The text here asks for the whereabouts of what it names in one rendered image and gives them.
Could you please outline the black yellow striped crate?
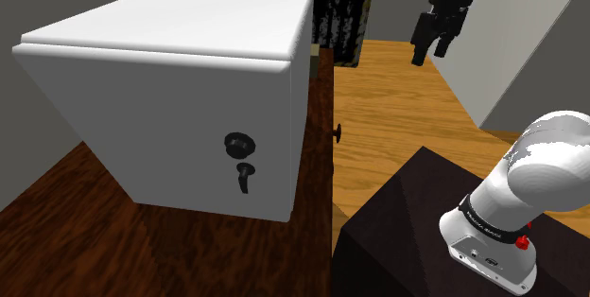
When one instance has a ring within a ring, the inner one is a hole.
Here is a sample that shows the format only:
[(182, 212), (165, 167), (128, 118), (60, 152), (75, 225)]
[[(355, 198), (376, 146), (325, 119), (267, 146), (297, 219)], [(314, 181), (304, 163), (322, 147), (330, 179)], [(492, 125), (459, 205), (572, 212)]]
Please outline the black yellow striped crate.
[(333, 51), (335, 66), (359, 64), (372, 0), (314, 0), (312, 43)]

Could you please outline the small beige box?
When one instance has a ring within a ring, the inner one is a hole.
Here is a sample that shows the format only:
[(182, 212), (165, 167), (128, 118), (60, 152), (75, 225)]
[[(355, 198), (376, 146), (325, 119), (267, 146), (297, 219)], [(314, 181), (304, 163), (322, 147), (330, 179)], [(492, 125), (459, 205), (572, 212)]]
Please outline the small beige box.
[(314, 79), (318, 76), (318, 69), (320, 63), (320, 46), (318, 44), (311, 44), (310, 49), (310, 63), (309, 63), (309, 77)]

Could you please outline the dark robot stand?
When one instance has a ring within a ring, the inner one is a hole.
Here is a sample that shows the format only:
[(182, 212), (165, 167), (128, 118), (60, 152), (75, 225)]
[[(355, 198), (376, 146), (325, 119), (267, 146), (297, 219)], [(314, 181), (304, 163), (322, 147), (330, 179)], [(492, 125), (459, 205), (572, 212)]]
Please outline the dark robot stand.
[[(439, 231), (480, 182), (420, 148), (341, 228), (332, 297), (514, 297), (454, 260)], [(530, 241), (538, 274), (523, 297), (589, 297), (590, 238), (542, 215)]]

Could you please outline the white safe with black dial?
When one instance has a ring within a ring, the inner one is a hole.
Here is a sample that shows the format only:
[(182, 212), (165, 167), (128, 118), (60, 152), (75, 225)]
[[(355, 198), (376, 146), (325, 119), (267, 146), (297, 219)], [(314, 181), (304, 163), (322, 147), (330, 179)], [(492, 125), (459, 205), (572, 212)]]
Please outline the white safe with black dial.
[(314, 0), (117, 0), (13, 50), (136, 202), (288, 221)]

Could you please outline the dark brown wooden dresser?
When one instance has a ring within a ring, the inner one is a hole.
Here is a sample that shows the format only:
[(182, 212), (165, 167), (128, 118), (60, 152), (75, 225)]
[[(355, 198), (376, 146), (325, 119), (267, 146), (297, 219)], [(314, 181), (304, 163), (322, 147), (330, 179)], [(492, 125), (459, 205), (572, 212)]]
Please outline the dark brown wooden dresser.
[(133, 202), (85, 145), (0, 211), (0, 297), (330, 297), (333, 53), (286, 223)]

